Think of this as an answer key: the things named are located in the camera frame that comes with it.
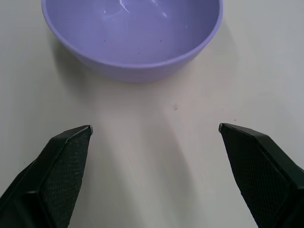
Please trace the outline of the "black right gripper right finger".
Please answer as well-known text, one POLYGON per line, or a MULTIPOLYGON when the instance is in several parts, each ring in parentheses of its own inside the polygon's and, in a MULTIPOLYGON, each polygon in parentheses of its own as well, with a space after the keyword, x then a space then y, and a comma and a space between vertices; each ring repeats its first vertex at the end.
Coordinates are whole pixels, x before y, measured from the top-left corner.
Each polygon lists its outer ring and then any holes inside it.
POLYGON ((258 228, 304 228, 304 170, 266 134, 228 123, 218 130, 258 228))

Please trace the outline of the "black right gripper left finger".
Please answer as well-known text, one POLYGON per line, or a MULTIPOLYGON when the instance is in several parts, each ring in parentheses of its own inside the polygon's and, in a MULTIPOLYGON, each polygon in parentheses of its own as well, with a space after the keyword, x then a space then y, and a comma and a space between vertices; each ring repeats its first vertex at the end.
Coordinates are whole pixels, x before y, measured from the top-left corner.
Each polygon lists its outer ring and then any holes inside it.
POLYGON ((67 228, 82 185, 93 128, 54 136, 0 197, 0 228, 67 228))

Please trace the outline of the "purple plastic bowl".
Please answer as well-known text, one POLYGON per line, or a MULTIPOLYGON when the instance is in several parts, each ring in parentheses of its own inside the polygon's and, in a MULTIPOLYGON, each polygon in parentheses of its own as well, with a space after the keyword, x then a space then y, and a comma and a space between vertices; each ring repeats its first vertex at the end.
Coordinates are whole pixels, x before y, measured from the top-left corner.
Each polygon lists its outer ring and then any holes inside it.
POLYGON ((51 32, 91 70, 126 82, 173 75, 212 40, 223 0, 41 0, 51 32))

